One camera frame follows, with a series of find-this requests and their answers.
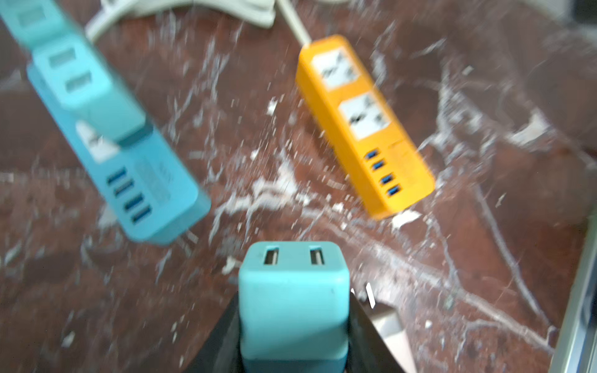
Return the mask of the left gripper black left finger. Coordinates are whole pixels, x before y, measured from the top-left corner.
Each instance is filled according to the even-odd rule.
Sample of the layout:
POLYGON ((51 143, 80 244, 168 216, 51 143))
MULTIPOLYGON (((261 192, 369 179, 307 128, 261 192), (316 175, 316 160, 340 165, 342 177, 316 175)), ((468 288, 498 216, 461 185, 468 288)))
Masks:
POLYGON ((235 294, 184 373, 240 373, 239 296, 235 294))

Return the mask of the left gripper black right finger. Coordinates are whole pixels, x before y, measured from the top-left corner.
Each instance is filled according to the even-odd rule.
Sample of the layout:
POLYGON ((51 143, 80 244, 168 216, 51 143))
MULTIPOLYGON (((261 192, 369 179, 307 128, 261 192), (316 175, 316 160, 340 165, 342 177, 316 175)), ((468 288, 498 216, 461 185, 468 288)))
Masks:
POLYGON ((365 313, 365 302, 350 297, 348 372, 405 373, 365 313))

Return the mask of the teal plug cube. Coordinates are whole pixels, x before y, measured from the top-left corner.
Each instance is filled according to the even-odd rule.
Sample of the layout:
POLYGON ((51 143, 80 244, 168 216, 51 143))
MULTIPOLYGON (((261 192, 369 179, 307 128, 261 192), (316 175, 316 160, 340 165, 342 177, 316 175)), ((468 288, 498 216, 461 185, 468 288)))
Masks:
POLYGON ((1 18, 17 43, 28 50, 79 31, 52 0, 1 1, 1 18))
POLYGON ((84 35, 35 47, 32 62, 60 106, 104 138, 129 146, 154 131, 146 110, 84 35))
POLYGON ((247 372, 342 372, 350 272, 333 242, 256 242, 239 270, 247 372))

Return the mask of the blue power strip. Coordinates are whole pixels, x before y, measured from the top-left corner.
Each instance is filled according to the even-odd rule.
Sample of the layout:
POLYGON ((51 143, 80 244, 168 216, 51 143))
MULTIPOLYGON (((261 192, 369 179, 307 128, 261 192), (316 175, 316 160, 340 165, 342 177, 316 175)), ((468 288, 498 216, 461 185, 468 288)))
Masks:
POLYGON ((61 108, 41 74, 26 68, 32 86, 90 179, 134 242, 165 246, 203 219, 211 200, 160 131, 128 147, 103 140, 61 108))

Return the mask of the orange power strip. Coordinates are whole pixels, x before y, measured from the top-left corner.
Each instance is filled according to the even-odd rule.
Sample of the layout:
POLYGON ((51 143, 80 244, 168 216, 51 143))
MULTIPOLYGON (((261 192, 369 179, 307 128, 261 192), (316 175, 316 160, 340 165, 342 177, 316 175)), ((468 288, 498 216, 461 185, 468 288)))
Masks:
POLYGON ((381 220, 420 202, 435 178, 348 40, 304 46, 296 83, 365 210, 381 220))

